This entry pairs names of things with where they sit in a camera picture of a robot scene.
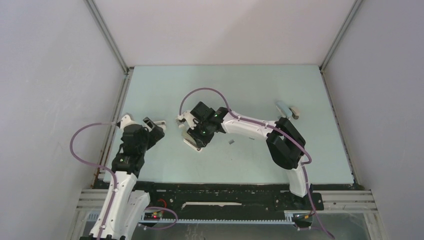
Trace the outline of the light blue stapler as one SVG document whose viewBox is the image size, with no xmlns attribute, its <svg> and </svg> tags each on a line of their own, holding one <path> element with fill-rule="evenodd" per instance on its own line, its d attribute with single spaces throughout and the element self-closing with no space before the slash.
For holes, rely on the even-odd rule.
<svg viewBox="0 0 424 240">
<path fill-rule="evenodd" d="M 283 118 L 290 119 L 293 116 L 291 109 L 282 100 L 276 101 L 275 106 Z"/>
</svg>

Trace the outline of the beige brown stapler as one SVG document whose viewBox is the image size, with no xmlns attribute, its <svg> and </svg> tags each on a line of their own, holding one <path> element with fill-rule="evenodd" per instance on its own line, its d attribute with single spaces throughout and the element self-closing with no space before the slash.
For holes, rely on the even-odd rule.
<svg viewBox="0 0 424 240">
<path fill-rule="evenodd" d="M 289 110 L 291 111 L 292 118 L 298 120 L 300 117 L 300 110 L 295 106 L 289 107 Z"/>
</svg>

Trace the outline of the white stapler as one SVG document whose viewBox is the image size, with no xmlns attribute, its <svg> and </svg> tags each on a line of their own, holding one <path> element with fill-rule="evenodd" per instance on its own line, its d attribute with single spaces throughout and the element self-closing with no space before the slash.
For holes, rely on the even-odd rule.
<svg viewBox="0 0 424 240">
<path fill-rule="evenodd" d="M 166 121 L 165 120 L 159 120 L 159 121 L 154 121 L 153 122 L 155 125 L 157 125 L 158 127 L 162 128 L 164 131 L 166 130 Z"/>
</svg>

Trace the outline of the olive green stapler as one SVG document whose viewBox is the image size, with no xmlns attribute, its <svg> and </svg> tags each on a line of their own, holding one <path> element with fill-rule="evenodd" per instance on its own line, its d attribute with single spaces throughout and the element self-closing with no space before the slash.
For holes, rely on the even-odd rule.
<svg viewBox="0 0 424 240">
<path fill-rule="evenodd" d="M 194 149 L 197 152 L 202 151 L 202 148 L 197 146 L 195 140 L 186 131 L 183 131 L 181 135 L 182 135 L 184 143 L 186 143 L 188 146 L 190 146 L 192 149 Z"/>
</svg>

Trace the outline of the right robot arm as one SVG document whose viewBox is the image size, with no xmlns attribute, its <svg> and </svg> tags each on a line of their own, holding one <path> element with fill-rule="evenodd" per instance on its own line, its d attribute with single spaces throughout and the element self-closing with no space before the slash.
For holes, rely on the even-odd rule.
<svg viewBox="0 0 424 240">
<path fill-rule="evenodd" d="M 180 125 L 188 125 L 185 142 L 197 151 L 205 148 L 216 133 L 264 141 L 273 162 L 286 172 L 291 204 L 297 209 L 310 204 L 310 184 L 302 169 L 306 141 L 288 118 L 260 120 L 240 115 L 227 107 L 214 110 L 200 101 L 192 110 L 180 112 L 177 121 Z"/>
</svg>

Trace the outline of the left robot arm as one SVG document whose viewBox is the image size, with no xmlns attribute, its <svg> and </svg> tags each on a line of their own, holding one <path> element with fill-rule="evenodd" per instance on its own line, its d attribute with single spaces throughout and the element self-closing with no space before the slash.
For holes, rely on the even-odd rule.
<svg viewBox="0 0 424 240">
<path fill-rule="evenodd" d="M 153 208 L 158 194 L 150 189 L 134 187 L 145 163 L 147 150 L 165 136 L 165 121 L 146 117 L 137 123 L 125 114 L 114 123 L 122 132 L 121 144 L 111 167 L 102 166 L 110 173 L 106 198 L 87 240 L 130 240 L 146 208 Z"/>
</svg>

